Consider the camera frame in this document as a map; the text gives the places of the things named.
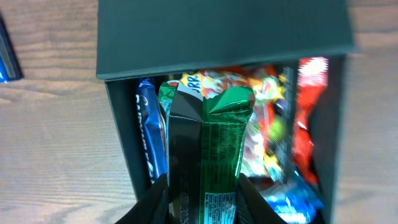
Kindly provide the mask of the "black Haribo gummy bag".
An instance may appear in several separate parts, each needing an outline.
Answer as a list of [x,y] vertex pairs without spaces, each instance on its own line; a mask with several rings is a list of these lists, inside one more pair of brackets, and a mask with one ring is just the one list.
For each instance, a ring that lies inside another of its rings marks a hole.
[[255,103],[246,128],[241,172],[248,177],[283,181],[291,130],[292,86],[295,71],[284,64],[258,68],[242,66],[194,70],[177,75],[176,82],[212,98],[236,86],[252,88]]

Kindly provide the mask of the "blue Eclipse mint box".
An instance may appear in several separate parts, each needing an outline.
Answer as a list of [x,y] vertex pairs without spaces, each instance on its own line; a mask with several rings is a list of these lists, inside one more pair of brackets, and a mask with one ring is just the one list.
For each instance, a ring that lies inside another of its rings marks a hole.
[[7,31],[3,16],[1,15],[1,83],[21,80],[24,75],[14,50],[10,35]]

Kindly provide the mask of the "red candy bag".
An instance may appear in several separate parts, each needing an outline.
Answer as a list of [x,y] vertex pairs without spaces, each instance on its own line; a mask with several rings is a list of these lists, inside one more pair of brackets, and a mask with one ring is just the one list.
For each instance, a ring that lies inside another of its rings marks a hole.
[[318,185],[318,179],[311,171],[314,144],[309,133],[309,117],[327,86],[327,58],[311,57],[299,61],[292,157],[302,177],[310,185]]

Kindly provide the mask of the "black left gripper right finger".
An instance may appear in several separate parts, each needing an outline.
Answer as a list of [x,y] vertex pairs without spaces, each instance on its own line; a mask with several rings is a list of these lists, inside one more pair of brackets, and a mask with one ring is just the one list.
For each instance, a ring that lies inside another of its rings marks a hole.
[[285,224],[244,174],[239,176],[236,191],[236,223]]

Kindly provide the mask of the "green white candy stick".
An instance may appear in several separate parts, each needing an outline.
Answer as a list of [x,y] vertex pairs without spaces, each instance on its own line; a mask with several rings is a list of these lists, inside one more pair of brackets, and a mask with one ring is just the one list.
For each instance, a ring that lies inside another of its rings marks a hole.
[[233,223],[246,126],[254,109],[247,86],[205,98],[183,84],[163,83],[169,222]]

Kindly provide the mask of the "purple Dairy Milk bar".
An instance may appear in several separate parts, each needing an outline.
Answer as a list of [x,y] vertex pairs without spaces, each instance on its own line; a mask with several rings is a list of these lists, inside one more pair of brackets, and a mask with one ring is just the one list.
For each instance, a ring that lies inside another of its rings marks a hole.
[[164,118],[154,81],[141,78],[136,89],[137,120],[150,182],[167,172],[164,143]]

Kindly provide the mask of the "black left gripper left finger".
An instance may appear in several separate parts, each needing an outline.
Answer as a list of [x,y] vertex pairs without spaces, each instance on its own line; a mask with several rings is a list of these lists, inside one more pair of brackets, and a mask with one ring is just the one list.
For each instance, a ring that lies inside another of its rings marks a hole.
[[165,224],[169,217],[169,186],[162,174],[144,196],[115,224]]

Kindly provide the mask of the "blue cookie pack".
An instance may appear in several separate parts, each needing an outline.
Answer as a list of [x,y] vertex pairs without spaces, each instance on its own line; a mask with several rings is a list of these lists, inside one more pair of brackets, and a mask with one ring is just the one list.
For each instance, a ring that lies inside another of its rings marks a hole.
[[308,224],[316,217],[317,210],[323,208],[323,202],[297,170],[286,184],[274,184],[260,194],[286,223]]

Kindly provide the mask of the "black box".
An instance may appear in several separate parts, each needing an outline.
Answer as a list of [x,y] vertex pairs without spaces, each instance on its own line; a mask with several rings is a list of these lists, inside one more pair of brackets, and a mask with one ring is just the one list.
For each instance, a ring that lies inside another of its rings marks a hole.
[[328,88],[310,122],[313,165],[323,210],[316,223],[331,223],[340,163],[346,54],[354,49],[345,1],[151,0],[100,1],[96,76],[108,92],[116,129],[137,198],[150,187],[141,143],[135,85],[201,68],[324,56]]

